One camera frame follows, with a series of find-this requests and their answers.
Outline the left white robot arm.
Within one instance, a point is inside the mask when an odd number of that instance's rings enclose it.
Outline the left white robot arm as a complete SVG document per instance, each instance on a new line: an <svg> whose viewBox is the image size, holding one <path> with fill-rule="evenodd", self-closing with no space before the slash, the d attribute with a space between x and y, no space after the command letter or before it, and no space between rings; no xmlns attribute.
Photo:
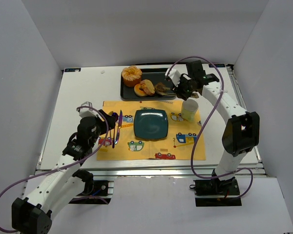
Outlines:
<svg viewBox="0 0 293 234"><path fill-rule="evenodd" d="M12 203L12 227L22 234L48 233L61 209L75 196L91 193L93 174L81 166L92 154L98 138L115 128L117 117L103 110L97 114L91 109L79 113L77 131L70 136L54 172L25 198L17 198Z"/></svg>

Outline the orange swirl bun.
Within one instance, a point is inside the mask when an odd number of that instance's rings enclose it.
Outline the orange swirl bun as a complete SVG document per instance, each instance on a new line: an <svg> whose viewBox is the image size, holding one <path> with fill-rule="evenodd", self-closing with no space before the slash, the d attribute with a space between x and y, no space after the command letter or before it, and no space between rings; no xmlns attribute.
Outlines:
<svg viewBox="0 0 293 234"><path fill-rule="evenodd" d="M129 66L122 70L122 78L125 86L134 87L142 80L142 70L136 66Z"/></svg>

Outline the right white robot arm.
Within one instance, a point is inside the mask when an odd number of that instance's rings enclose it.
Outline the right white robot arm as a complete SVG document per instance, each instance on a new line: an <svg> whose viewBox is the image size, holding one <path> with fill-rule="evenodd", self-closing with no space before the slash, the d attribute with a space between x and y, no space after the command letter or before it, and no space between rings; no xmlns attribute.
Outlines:
<svg viewBox="0 0 293 234"><path fill-rule="evenodd" d="M204 180L216 180L218 183L228 183L239 172L238 166L242 159L259 143L260 117L257 112L248 112L225 92L223 76L214 63L211 66L215 73L203 74L202 60L202 57L198 57L196 61L187 63L186 74L181 74L171 66L165 76L172 81L172 90L177 97L186 100L192 93L197 92L213 106L197 138L201 137L214 112L218 112L225 122L222 135L224 151L218 165L211 176L195 176Z"/></svg>

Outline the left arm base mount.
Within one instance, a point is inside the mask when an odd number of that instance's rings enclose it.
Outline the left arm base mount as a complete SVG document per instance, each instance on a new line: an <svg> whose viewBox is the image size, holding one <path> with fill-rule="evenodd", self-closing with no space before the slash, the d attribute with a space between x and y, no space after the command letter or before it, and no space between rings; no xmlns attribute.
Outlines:
<svg viewBox="0 0 293 234"><path fill-rule="evenodd" d="M94 180L92 191L77 195L70 204L108 205L111 201L114 181Z"/></svg>

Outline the brown chocolate muffin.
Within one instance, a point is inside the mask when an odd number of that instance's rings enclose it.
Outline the brown chocolate muffin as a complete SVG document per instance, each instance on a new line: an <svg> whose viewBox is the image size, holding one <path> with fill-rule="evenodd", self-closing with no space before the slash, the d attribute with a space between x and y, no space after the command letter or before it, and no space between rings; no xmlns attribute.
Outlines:
<svg viewBox="0 0 293 234"><path fill-rule="evenodd" d="M159 82L159 83L157 83L155 86L154 86L154 88L155 88L155 92L157 93L157 94L159 94L159 95L164 95L165 94L165 91L166 91L166 86L163 84L163 83L161 83L161 82Z"/></svg>

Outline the metal tongs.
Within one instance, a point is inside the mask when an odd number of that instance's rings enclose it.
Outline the metal tongs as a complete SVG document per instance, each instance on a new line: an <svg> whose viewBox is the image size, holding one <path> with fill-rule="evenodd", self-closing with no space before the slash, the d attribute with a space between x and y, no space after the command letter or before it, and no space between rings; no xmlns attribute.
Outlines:
<svg viewBox="0 0 293 234"><path fill-rule="evenodd" d="M155 92L162 96L174 96L177 95L172 92L172 90L169 87L164 86L162 83L158 83L154 86Z"/></svg>

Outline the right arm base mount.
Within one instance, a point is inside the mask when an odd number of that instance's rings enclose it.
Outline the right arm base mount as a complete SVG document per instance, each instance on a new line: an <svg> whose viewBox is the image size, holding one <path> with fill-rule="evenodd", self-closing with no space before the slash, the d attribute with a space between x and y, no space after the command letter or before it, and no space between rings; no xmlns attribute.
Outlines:
<svg viewBox="0 0 293 234"><path fill-rule="evenodd" d="M228 182L215 180L195 180L189 186L194 192L196 207L236 207L242 206L240 190L236 178Z"/></svg>

